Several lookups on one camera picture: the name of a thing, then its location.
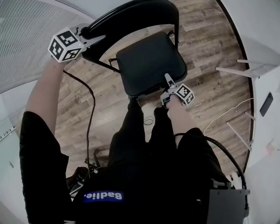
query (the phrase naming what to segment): black pants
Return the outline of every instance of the black pants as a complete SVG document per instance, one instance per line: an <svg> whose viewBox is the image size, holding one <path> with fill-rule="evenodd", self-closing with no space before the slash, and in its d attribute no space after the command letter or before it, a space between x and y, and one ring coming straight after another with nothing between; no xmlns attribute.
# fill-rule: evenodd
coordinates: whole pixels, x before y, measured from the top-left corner
<svg viewBox="0 0 280 224"><path fill-rule="evenodd" d="M134 99L128 104L128 112L122 128L112 139L108 166L131 164L150 159L161 160L168 152L176 148L173 129L168 110L164 107L154 111L155 125L151 139L145 141L144 114Z"/></svg>

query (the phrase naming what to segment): blue label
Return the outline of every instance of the blue label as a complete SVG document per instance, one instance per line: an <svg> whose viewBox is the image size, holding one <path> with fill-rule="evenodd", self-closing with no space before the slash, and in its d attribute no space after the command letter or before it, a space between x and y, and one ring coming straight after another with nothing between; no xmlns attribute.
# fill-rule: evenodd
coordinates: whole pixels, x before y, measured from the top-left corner
<svg viewBox="0 0 280 224"><path fill-rule="evenodd" d="M84 194L83 203L99 201L123 202L123 198L124 195L121 191L94 191Z"/></svg>

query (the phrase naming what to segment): black cushion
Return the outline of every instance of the black cushion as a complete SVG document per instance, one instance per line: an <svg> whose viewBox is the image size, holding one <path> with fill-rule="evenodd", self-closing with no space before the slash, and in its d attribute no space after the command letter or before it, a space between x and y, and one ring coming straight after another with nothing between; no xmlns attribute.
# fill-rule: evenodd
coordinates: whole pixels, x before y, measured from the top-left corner
<svg viewBox="0 0 280 224"><path fill-rule="evenodd" d="M174 81L186 77L186 64L165 32L146 37L116 54L126 93L146 95L167 86L165 73Z"/></svg>

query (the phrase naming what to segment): forearm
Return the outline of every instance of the forearm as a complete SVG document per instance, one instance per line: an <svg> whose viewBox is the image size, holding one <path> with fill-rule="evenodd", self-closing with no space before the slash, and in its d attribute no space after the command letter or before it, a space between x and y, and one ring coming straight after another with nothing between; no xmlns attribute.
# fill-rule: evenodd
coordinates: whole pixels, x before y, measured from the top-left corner
<svg viewBox="0 0 280 224"><path fill-rule="evenodd" d="M172 123L173 133L186 133L192 128L196 128L197 124L182 106L179 97L171 95L170 102L167 104L170 113L170 120ZM175 141L176 145L179 145L182 136L177 136Z"/></svg>
<svg viewBox="0 0 280 224"><path fill-rule="evenodd" d="M39 115L54 134L60 83L65 63L50 60L37 81L26 105L26 111Z"/></svg>

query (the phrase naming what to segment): white cube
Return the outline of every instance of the white cube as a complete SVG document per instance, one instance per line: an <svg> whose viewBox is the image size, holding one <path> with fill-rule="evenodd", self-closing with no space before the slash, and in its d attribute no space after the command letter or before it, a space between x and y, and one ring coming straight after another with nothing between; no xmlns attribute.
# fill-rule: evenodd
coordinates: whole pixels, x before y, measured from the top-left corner
<svg viewBox="0 0 280 224"><path fill-rule="evenodd" d="M193 91L185 84L181 84L181 86L176 91L176 95L179 96L187 106L194 100Z"/></svg>
<svg viewBox="0 0 280 224"><path fill-rule="evenodd" d="M66 27L52 37L48 51L58 63L61 63L77 58L83 48L83 43Z"/></svg>

